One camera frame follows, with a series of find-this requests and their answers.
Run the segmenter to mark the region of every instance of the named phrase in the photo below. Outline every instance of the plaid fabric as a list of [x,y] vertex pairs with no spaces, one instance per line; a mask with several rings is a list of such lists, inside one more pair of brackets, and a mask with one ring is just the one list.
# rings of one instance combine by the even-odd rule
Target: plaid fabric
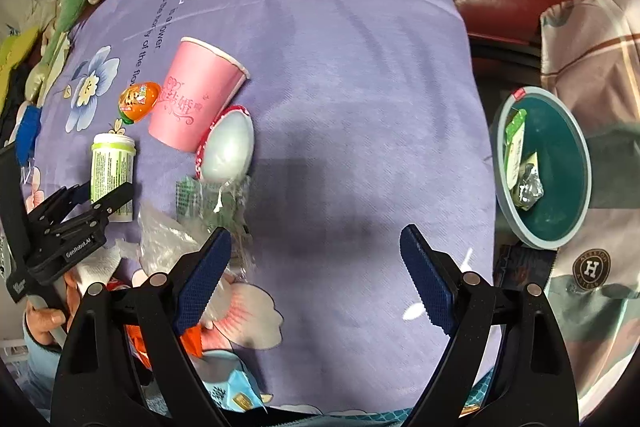
[[574,0],[541,16],[542,83],[591,155],[590,209],[547,286],[584,418],[640,339],[640,0]]

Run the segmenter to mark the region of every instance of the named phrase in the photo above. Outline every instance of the screw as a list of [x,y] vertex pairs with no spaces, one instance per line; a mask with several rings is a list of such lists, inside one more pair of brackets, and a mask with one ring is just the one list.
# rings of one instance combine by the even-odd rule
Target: screw
[[476,272],[466,272],[462,276],[462,280],[469,286],[477,286],[480,283],[480,276]]
[[94,282],[86,290],[86,292],[89,293],[89,295],[93,295],[93,296],[98,295],[98,293],[100,293],[101,291],[102,291],[102,284],[99,282]]
[[533,295],[534,297],[540,297],[542,295],[542,288],[532,282],[531,284],[527,285],[527,292],[529,292],[529,294]]
[[149,283],[151,286],[162,286],[166,283],[166,275],[164,273],[154,273],[149,277]]

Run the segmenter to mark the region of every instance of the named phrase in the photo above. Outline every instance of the human hand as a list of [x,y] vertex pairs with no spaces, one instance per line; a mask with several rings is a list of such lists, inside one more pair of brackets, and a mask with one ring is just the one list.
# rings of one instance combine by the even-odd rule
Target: human hand
[[[65,329],[68,331],[80,305],[80,292],[78,291],[78,283],[70,271],[66,272],[64,277],[66,283],[66,305],[69,309],[69,320],[66,321]],[[26,320],[27,328],[29,328],[33,340],[43,346],[50,346],[54,342],[51,330],[65,323],[65,314],[52,308],[37,310],[28,301]]]

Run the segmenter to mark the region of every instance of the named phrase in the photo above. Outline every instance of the light blue sleeve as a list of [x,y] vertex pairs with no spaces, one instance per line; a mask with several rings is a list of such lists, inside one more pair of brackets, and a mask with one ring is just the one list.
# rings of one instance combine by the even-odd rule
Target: light blue sleeve
[[22,330],[24,343],[29,350],[29,361],[27,373],[18,380],[18,385],[34,407],[48,420],[53,381],[56,378],[60,361],[60,348],[42,346],[33,340],[24,318],[22,319]]

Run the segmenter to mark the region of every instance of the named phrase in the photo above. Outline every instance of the flower print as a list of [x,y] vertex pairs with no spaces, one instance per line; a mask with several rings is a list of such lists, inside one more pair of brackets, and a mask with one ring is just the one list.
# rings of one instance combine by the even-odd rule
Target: flower print
[[327,413],[329,416],[362,416],[364,414],[377,414],[374,412],[365,412],[362,409],[347,409],[346,411],[331,411]]
[[282,315],[271,296],[252,284],[230,284],[231,303],[225,315],[202,328],[202,350],[231,350],[231,342],[252,349],[270,349],[282,341]]
[[31,196],[24,200],[24,206],[27,207],[27,213],[31,212],[36,206],[44,201],[44,191],[40,189],[40,169],[33,169],[31,177]]
[[113,129],[109,130],[109,134],[124,134],[124,127],[122,126],[122,118],[116,118],[113,122]]
[[297,403],[286,404],[286,405],[277,405],[273,407],[274,409],[281,409],[283,411],[292,411],[292,412],[301,412],[304,414],[322,414],[322,411],[318,409],[318,407],[314,405],[310,405],[308,403]]
[[100,48],[89,61],[87,75],[81,75],[76,91],[71,97],[71,112],[66,120],[65,130],[71,132],[75,127],[82,131],[89,127],[98,107],[98,97],[104,95],[111,87],[118,73],[119,58],[110,58],[111,46]]

